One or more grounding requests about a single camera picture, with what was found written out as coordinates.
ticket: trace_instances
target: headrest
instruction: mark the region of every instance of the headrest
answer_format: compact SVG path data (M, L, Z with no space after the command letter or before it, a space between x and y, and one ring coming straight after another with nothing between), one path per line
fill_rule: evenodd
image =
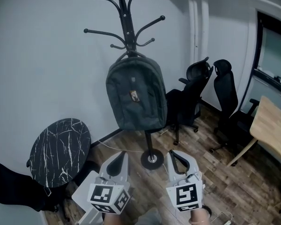
M215 66L215 72L219 77L224 76L232 69L231 64L225 59L221 59L214 62L214 66Z
M204 60L196 62L189 66L186 71L186 77L190 81L198 76L209 76L210 65L207 63L209 57Z

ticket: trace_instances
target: black office chair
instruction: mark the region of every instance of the black office chair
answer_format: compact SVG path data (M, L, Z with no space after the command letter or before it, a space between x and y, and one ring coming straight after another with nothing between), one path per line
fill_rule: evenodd
M180 78L179 81L185 84L183 91L173 89L166 94L168 102L167 125L176 131L176 140L174 145L179 143L179 125L185 125L194 128L196 133L199 129L194 125L194 120L200 116L199 101L201 92L205 88L213 67L207 63L209 58L196 62L187 69L186 77Z
M232 115L238 106L238 99L234 84L234 76L231 71L231 64L227 60L218 60L214 63L214 66L217 74L217 77L214 80L214 89L222 108L218 127L214 129L214 133L218 135L218 132L220 131L225 137L223 140L226 142L209 151L214 153L214 151L218 149L230 146L233 148L234 156L236 156L238 153L236 145L240 144L246 146L253 138L249 132L254 120L251 115L259 105L259 101L255 99L250 100L252 107L248 113L238 110Z

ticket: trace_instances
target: dark gray backpack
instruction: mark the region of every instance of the dark gray backpack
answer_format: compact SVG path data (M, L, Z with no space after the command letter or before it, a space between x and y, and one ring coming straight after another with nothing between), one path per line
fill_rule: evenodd
M128 53L138 57L123 59ZM120 129L152 130L165 126L165 87L154 60L135 51L124 53L110 67L106 89Z

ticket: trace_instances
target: backpack strap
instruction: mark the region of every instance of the backpack strap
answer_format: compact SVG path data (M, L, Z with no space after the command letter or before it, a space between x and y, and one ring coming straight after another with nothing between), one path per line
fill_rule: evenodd
M141 53L139 53L139 52L137 52L137 51L128 50L128 51L126 51L122 56L120 56L120 57L116 60L116 63L119 62L119 61L121 61L121 60L123 59L123 57L125 57L125 56L128 55L129 53L135 53L136 55L138 55L138 56L140 56L140 57L142 57L142 58L146 58L145 55L143 55L143 54L141 54Z

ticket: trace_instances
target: cable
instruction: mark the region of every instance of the cable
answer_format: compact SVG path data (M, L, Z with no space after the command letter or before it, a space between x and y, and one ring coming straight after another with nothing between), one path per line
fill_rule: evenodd
M210 223L212 223L213 221L215 221L220 215L225 214L225 213L229 213L231 215L231 219L230 222L232 221L233 215L231 212L221 212L219 215L217 215Z
M163 166L164 166L165 171L167 172L167 174L169 174L167 168L166 168L165 165L164 165L164 163L163 163Z
M99 143L103 144L104 146L108 147L108 148L111 148L111 149L114 149L114 150L119 150L119 151L126 151L126 152L141 152L141 151L131 151L131 150L123 150L123 149L117 149L117 148L112 148L110 146L107 146L105 143L101 142L100 140L98 140Z
M161 133L159 136L161 136L162 134L166 133L167 131L168 131L168 129L167 129L167 130L165 130L163 133Z

